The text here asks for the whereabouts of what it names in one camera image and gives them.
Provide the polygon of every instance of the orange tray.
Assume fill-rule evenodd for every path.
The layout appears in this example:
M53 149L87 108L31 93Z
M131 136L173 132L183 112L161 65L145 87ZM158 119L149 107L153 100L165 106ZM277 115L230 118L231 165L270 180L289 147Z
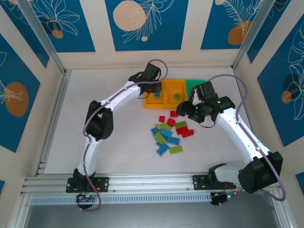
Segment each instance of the orange tray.
M154 94L150 94L144 100L145 108L176 109L177 105L187 100L186 80L166 79L161 83L160 98L154 98ZM174 98L176 93L180 94L178 100Z

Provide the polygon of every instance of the red lego brick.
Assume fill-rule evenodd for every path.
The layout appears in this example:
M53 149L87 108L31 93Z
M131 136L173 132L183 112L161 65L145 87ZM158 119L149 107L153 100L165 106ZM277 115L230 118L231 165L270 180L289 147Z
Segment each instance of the red lego brick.
M175 120L169 118L168 121L167 121L167 125L169 125L169 126L171 126L171 127L174 127L175 122L176 122Z
M165 117L163 115L160 115L160 122L165 122Z
M170 111L170 117L178 117L179 115L176 114L175 111Z
M183 133L181 134L181 136L182 136L183 138L186 138L186 137L189 137L189 136L192 136L192 135L194 135L194 130L188 130L188 131L183 132Z
M176 129L176 133L177 135L181 135L183 132L187 132L189 129L187 126L184 126L184 127L180 127L178 129Z

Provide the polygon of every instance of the green lego brick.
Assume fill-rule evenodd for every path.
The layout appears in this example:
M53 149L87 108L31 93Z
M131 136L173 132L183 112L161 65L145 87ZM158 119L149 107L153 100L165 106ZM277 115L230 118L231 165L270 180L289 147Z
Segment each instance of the green lego brick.
M178 122L178 123L175 124L176 129L181 128L181 127L185 127L185 126L187 126L186 121Z
M178 153L182 152L182 147L181 146L174 146L169 148L170 153Z
M186 89L187 89L187 99L190 99L192 88L198 86L199 84L205 83L205 80L186 80Z
M161 145L165 144L166 140L159 132L157 132L154 137L160 142Z
M180 95L179 93L174 94L174 99L175 99L175 100L180 99L180 97L181 97L181 95Z
M162 125L160 123L156 124L157 130L160 130L162 128Z
M161 123L161 128L163 128L165 130L168 130L168 131L172 130L172 127L167 125L166 123Z

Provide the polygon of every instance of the white table surface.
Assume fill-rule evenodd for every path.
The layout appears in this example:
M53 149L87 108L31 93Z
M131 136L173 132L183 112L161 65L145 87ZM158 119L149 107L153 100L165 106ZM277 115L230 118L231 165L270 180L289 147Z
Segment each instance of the white table surface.
M116 68L72 71L45 174L73 173L81 161L85 146L82 129L90 102L107 98L121 88L129 76L142 70L143 68ZM233 74L233 71L231 68L170 67L168 78L209 79L217 74ZM241 96L235 79L217 78L212 84L219 97L228 96L235 105L240 103ZM240 152L220 126L205 129L186 117L178 117L176 120L186 120L188 128L194 129L195 134L185 139L178 137L183 152L170 154L167 151L160 157L156 153L158 146L151 133L160 115L168 119L170 110L144 109L143 99L134 99L122 107L114 116L112 135L102 146L96 172L206 172L216 164L241 159ZM248 124L244 108L240 115ZM204 124L210 125L212 122L209 120Z

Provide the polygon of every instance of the robotic arm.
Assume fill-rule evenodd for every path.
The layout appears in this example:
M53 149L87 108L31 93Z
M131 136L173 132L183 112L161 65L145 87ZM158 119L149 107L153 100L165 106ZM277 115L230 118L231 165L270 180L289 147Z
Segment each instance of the robotic arm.
M158 67L148 64L144 72L130 77L129 81L109 98L101 102L91 102L86 117L86 122L89 122L86 133L91 136L92 141L86 141L88 149L85 152L85 167L87 175L93 183L96 160L101 145L111 135L114 128L113 113L144 92L159 93L162 84L157 83L156 77L160 73L161 70ZM176 113L181 116L187 115L189 119L198 123L204 122L205 117L210 116L212 121L217 122L235 142L246 165L244 167L244 163L231 162L211 167L208 172L208 180L214 189L219 189L217 186L223 182L231 182L240 184L245 191L253 193L276 183L277 179L260 151L271 161L278 174L283 163L282 156L278 152L271 153L250 131L241 117L238 117L237 120L237 111L233 102L227 96L218 98L211 82L196 86L192 92L192 98L193 101L180 103ZM100 111L92 118L97 109ZM67 192L90 190L83 161L74 170L73 178L68 180L67 186Z

